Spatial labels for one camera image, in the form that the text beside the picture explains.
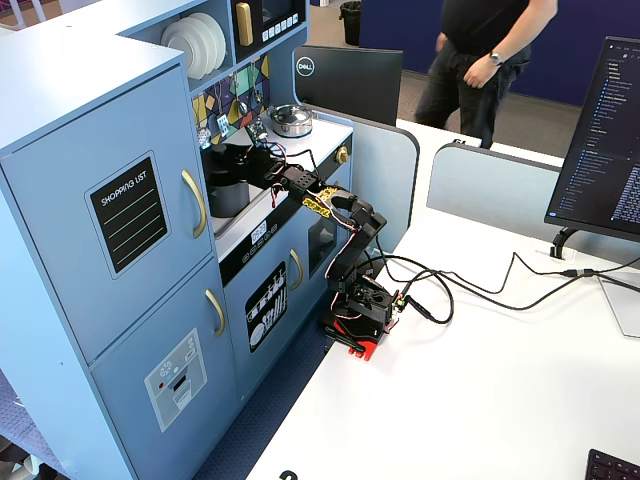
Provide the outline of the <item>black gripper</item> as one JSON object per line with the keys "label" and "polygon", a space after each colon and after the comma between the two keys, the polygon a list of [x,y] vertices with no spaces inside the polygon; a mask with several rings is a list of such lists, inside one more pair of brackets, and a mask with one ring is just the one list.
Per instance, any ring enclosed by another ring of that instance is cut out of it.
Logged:
{"label": "black gripper", "polygon": [[282,171],[287,168],[284,158],[272,156],[270,152],[256,152],[253,145],[222,144],[218,154],[225,159],[222,168],[230,176],[251,176],[253,186],[272,186],[278,183]]}

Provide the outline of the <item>bystander hand below watch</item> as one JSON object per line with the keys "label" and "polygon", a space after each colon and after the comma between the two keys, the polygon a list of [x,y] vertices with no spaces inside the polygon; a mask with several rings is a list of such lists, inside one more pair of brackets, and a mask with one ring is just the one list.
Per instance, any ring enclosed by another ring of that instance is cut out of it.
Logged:
{"label": "bystander hand below watch", "polygon": [[471,88],[481,89],[496,74],[499,67],[489,57],[482,57],[474,62],[463,77],[463,81]]}

